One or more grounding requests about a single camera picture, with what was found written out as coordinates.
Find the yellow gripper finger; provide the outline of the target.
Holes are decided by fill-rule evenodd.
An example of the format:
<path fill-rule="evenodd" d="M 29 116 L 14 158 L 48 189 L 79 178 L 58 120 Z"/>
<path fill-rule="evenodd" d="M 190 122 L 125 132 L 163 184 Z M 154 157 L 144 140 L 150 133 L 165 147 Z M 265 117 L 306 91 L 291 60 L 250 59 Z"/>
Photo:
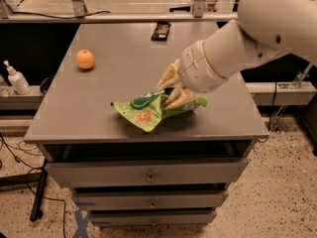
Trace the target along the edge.
<path fill-rule="evenodd" d="M 158 81 L 156 91 L 162 91 L 164 89 L 174 87 L 180 82 L 178 75 L 179 59 L 176 59 L 174 63 L 171 63 L 164 71 L 162 77 Z"/>
<path fill-rule="evenodd" d="M 162 103 L 163 109 L 173 109 L 187 104 L 198 97 L 198 93 L 189 88 L 177 86 L 175 87 L 168 98 Z"/>

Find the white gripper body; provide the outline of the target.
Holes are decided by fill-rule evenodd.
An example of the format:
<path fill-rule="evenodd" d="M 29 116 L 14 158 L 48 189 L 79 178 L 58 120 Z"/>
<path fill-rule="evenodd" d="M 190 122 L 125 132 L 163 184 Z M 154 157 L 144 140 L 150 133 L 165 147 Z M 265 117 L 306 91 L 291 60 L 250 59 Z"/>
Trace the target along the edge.
<path fill-rule="evenodd" d="M 209 62 L 202 40 L 182 52 L 178 74 L 186 88 L 199 93 L 212 92 L 227 81 Z"/>

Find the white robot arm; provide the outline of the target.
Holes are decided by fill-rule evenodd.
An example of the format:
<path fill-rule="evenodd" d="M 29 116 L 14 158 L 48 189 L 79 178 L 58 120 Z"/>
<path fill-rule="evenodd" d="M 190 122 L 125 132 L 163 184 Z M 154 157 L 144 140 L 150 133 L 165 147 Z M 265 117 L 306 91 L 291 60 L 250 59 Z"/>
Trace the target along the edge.
<path fill-rule="evenodd" d="M 317 64 L 317 0 L 240 0 L 238 18 L 186 48 L 159 80 L 172 109 L 212 92 L 233 74 L 293 54 Z"/>

